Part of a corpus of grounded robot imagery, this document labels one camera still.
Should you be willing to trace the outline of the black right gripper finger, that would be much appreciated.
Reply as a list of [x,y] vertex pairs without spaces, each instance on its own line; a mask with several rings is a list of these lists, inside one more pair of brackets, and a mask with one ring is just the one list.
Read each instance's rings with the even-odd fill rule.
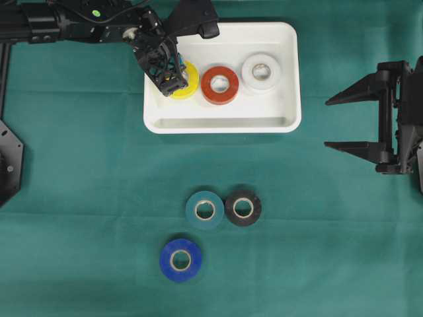
[[393,71],[392,62],[379,63],[376,72],[364,76],[352,86],[329,98],[325,104],[331,106],[381,100],[383,96],[388,96],[392,89],[391,79],[393,78]]
[[351,154],[375,164],[375,170],[382,174],[395,173],[395,155],[393,150],[381,142],[324,142],[326,147]]

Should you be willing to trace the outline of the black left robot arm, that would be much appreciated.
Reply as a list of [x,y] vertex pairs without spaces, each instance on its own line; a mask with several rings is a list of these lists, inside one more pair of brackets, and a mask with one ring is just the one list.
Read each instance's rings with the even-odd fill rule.
[[1,2],[1,65],[13,44],[58,41],[123,42],[132,47],[144,73],[164,96],[188,86],[176,40],[144,1]]

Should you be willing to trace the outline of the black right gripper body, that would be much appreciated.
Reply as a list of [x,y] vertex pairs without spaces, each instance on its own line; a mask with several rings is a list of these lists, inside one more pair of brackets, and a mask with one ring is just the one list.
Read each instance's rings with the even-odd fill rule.
[[397,153],[379,163],[383,174],[410,174],[422,160],[422,57],[412,69],[408,62],[385,62],[377,66],[376,78],[385,97],[384,110],[397,109]]

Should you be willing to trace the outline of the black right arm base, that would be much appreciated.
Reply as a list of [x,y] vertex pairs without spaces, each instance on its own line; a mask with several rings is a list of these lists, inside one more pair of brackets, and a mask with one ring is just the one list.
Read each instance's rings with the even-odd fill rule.
[[420,168],[419,168],[419,162],[418,159],[416,159],[413,163],[413,171],[410,175],[410,183],[412,186],[412,189],[416,192],[422,195],[422,188],[420,183]]

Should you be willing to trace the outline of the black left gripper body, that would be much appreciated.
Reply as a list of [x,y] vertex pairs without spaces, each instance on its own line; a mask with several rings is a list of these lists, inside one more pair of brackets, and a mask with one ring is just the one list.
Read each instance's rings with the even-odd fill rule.
[[132,47],[135,56],[177,56],[176,43],[166,33],[158,14],[150,6],[135,12],[139,23],[122,32],[123,41]]

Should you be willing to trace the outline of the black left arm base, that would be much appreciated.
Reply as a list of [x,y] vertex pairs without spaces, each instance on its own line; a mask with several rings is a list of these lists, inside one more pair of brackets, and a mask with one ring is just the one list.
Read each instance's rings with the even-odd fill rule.
[[20,190],[24,144],[3,120],[10,44],[1,44],[1,207]]

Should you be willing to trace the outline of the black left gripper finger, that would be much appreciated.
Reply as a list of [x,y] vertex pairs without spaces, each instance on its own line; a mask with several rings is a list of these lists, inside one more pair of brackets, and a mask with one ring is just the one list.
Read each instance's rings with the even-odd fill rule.
[[181,60],[176,43],[172,38],[165,38],[158,47],[157,86],[164,96],[170,96],[188,86],[183,72],[186,66]]
[[164,70],[163,66],[160,65],[161,60],[149,57],[147,53],[136,49],[134,49],[134,57],[153,84],[158,89],[162,89]]

